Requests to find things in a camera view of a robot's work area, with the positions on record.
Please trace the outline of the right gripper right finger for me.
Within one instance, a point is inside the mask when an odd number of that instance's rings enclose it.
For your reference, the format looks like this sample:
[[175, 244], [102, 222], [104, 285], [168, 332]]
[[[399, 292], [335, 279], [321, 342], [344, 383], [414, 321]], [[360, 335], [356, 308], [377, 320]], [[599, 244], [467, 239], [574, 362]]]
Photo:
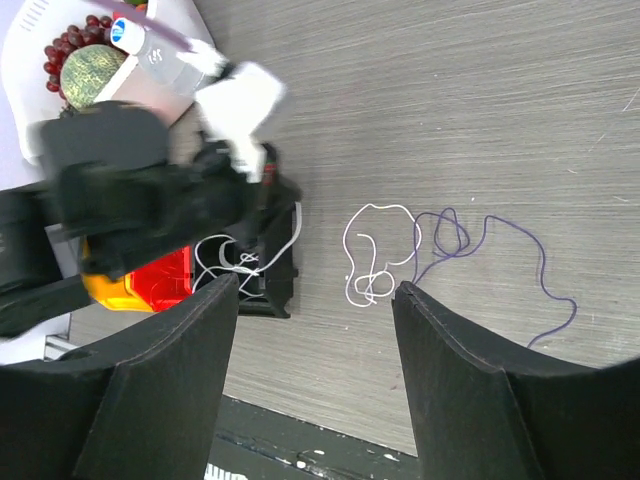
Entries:
[[639, 362], [606, 368], [516, 344], [412, 283], [392, 302], [425, 479], [635, 479]]

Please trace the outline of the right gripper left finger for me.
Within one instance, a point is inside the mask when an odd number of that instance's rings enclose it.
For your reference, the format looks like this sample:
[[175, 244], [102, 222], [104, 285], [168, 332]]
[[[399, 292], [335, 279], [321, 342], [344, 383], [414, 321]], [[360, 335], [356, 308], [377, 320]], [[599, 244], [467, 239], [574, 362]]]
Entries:
[[55, 361], [1, 370], [5, 479], [200, 479], [238, 316], [224, 275]]

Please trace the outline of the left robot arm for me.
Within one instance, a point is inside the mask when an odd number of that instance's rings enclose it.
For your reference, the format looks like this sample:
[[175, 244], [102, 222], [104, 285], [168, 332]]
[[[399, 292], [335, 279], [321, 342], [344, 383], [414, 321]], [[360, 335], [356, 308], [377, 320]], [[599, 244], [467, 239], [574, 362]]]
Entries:
[[[257, 182], [236, 171], [225, 141], [203, 141], [190, 163], [169, 159], [169, 130], [153, 112], [99, 102], [35, 128], [44, 177], [1, 194], [1, 333], [18, 336], [87, 306], [82, 276], [117, 280], [221, 232], [254, 247], [302, 197], [267, 149]], [[47, 228], [84, 239], [79, 275], [65, 276]]]

